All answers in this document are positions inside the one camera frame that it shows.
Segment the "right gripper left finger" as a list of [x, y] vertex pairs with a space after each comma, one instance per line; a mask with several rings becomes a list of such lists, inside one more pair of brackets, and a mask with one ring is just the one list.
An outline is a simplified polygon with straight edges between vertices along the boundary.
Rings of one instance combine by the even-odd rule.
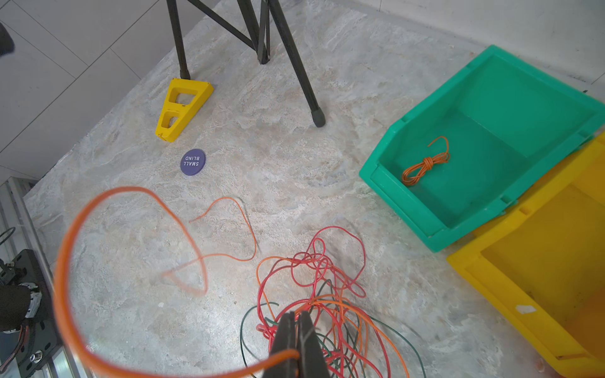
[[[297, 350], [296, 347], [296, 319], [293, 312], [286, 313], [281, 317], [277, 334], [274, 339], [274, 343], [269, 354], [273, 357], [282, 351]], [[262, 377], [263, 378], [295, 378], [298, 375], [298, 362], [297, 358], [287, 358], [282, 362], [278, 362], [270, 368], [267, 368]]]

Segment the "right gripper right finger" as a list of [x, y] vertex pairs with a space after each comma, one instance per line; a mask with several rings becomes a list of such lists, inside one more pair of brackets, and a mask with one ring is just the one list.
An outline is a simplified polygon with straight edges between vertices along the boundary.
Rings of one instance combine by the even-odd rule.
[[330, 378], [310, 313], [303, 311], [298, 318], [297, 350], [299, 351], [299, 377]]

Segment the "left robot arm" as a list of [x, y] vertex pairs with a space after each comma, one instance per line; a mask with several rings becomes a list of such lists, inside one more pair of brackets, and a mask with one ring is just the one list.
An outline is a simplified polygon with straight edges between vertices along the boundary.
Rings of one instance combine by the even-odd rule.
[[34, 283], [1, 286], [1, 332], [14, 332], [36, 316], [43, 293]]

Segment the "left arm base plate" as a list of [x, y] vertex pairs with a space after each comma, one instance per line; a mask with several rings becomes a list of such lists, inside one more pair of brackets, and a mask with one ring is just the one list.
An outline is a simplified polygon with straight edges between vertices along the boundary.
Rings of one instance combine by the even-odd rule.
[[22, 250], [10, 263], [1, 263], [1, 332], [17, 334], [8, 361], [1, 364], [2, 373], [16, 362], [19, 376], [31, 377], [62, 346], [52, 294], [33, 250]]

